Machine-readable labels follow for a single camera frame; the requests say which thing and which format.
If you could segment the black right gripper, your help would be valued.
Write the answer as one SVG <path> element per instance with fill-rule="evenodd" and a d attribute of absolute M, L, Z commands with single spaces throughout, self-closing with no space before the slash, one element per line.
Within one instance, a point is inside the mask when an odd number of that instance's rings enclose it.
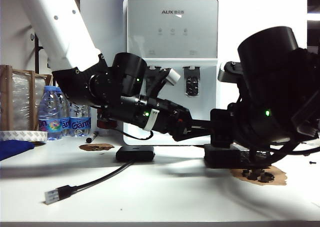
<path fill-rule="evenodd" d="M 232 130 L 232 118 L 228 110 L 212 109 L 210 111 L 211 135 L 210 143 L 213 147 L 229 148 L 234 137 L 241 143 L 249 143 L 252 137 L 252 127 L 249 123 L 247 112 L 241 101 L 237 101 L 234 107 L 234 127 Z"/>

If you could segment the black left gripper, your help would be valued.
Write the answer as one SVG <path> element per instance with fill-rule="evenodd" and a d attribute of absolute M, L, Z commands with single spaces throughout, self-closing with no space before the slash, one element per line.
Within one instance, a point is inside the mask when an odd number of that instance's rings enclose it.
<path fill-rule="evenodd" d="M 157 99 L 155 109 L 159 110 L 153 130 L 169 134 L 175 141 L 182 141 L 202 136 L 210 136 L 212 127 L 192 125 L 211 125 L 210 120 L 193 119 L 190 111 L 169 100 Z"/>

